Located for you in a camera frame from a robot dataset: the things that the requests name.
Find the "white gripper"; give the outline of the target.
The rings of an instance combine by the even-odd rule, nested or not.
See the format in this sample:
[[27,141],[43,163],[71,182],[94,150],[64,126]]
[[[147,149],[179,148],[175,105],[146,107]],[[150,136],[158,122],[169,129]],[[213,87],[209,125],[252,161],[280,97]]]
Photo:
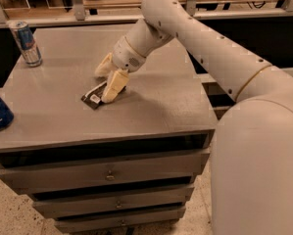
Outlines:
[[94,72],[96,77],[108,77],[101,100],[104,103],[113,102],[129,81],[128,71],[138,71],[145,62],[146,59],[123,36],[114,46],[112,54],[109,53]]

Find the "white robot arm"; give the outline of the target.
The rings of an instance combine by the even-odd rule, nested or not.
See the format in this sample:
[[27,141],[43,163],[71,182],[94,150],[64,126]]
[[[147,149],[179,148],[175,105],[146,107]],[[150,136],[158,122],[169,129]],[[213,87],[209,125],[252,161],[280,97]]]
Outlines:
[[293,77],[190,17],[142,0],[142,19],[96,69],[113,101],[149,54],[177,39],[234,101],[211,147],[214,235],[293,235]]

